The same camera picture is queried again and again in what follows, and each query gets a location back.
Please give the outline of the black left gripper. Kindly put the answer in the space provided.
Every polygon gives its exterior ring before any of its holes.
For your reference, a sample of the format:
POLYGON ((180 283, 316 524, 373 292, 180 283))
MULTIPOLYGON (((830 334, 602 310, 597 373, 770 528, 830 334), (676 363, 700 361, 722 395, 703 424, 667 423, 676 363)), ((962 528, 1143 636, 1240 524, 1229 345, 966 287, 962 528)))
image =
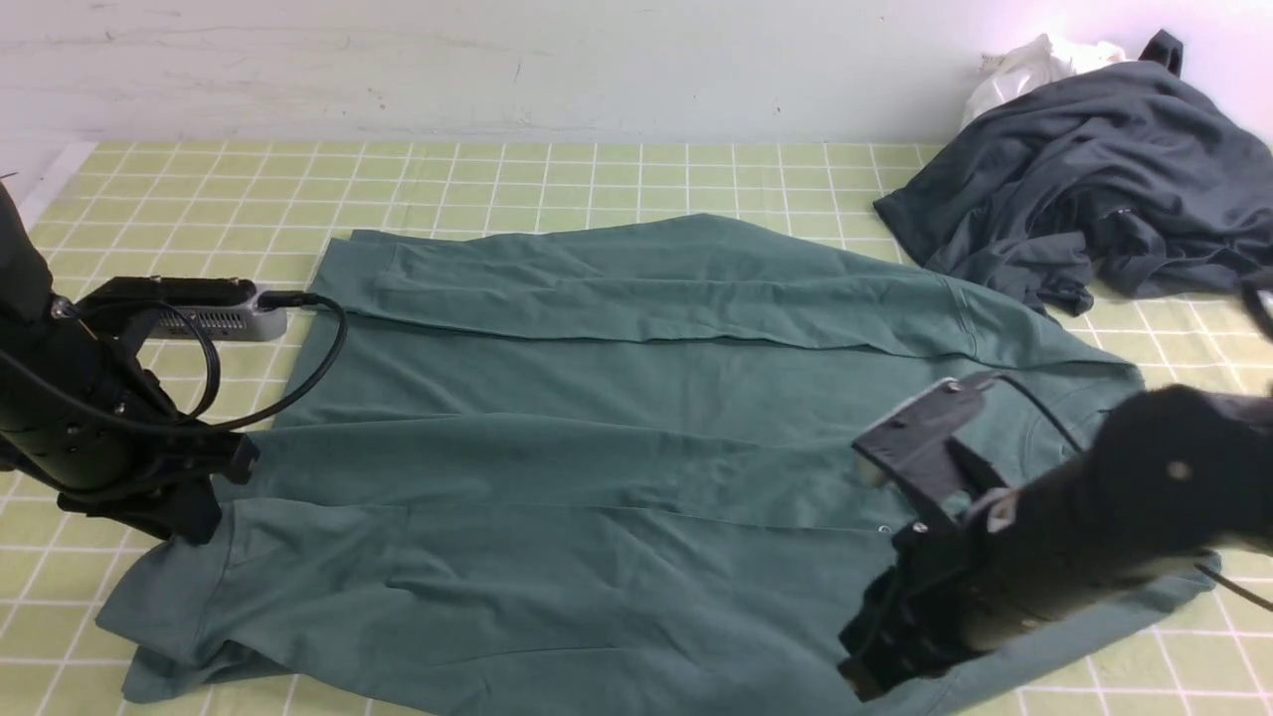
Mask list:
POLYGON ((55 357, 55 383, 71 397, 55 440, 61 505, 162 540, 207 543, 222 520, 214 483, 250 482, 255 440, 187 419, 117 338, 56 329, 55 357))

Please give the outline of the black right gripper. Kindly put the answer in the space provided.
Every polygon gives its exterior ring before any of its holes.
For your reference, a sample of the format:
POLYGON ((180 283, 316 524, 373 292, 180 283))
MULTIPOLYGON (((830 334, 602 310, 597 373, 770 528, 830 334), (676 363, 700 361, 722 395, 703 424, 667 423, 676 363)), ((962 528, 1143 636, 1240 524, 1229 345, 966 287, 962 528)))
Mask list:
POLYGON ((891 536, 895 561, 864 589, 859 612, 841 627, 841 680, 861 702, 914 680, 934 680, 1004 648, 987 622, 987 599, 973 577, 987 564, 987 519, 913 521, 891 536))

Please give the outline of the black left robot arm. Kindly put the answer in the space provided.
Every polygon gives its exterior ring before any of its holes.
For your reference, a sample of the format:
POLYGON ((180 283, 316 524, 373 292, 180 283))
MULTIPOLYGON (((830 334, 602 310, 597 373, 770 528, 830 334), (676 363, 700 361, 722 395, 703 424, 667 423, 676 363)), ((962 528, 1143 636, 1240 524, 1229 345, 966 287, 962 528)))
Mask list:
POLYGON ((53 290, 11 196, 3 209, 3 468, 59 494, 59 508, 151 538, 211 540, 214 476, 250 480, 250 436, 179 412, 139 349, 174 304, 108 285, 87 302, 53 290))

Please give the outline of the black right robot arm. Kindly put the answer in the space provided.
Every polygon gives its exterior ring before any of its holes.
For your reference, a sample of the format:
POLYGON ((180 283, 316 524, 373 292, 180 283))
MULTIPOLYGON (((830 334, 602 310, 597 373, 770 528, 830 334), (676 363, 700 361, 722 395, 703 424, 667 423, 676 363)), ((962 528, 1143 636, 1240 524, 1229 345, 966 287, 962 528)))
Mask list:
POLYGON ((946 378, 854 441, 915 519, 839 634, 873 701, 990 655, 1226 548, 1270 553, 1270 399, 1172 385, 1136 394, 1092 445, 1023 485, 959 440, 995 373, 946 378))

